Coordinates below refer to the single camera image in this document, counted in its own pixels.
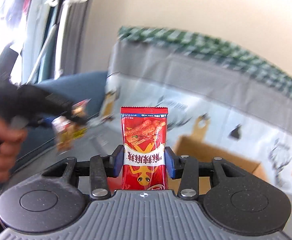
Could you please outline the left hand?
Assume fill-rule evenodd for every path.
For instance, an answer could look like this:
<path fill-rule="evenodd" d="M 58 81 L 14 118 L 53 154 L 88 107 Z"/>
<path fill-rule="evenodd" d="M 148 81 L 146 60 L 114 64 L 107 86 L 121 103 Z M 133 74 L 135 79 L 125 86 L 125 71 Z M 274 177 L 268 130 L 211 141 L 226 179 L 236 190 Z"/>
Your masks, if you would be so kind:
<path fill-rule="evenodd" d="M 9 171 L 15 165 L 16 157 L 26 137 L 25 129 L 11 129 L 0 118 L 0 183 L 9 179 Z"/>

